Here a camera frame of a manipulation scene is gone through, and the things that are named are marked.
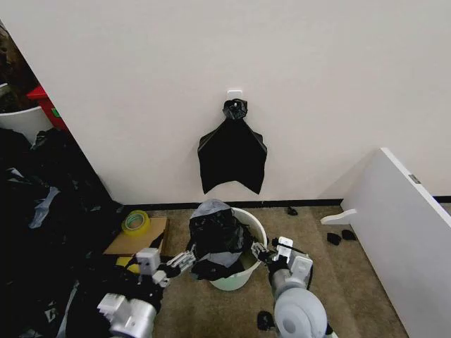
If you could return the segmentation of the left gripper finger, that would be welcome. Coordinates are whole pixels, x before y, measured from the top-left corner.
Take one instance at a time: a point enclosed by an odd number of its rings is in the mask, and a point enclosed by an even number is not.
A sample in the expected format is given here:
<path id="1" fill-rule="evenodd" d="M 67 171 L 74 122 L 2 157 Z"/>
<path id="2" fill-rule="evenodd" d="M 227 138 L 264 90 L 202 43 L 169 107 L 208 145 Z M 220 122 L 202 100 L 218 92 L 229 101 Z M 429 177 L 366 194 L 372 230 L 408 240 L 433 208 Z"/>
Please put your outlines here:
<path id="1" fill-rule="evenodd" d="M 192 251 L 184 251 L 166 262 L 172 269 L 187 270 L 195 264 L 195 255 Z"/>
<path id="2" fill-rule="evenodd" d="M 168 262 L 169 278 L 177 277 L 183 274 L 186 270 L 189 270 L 196 263 L 195 258 L 178 258 Z"/>

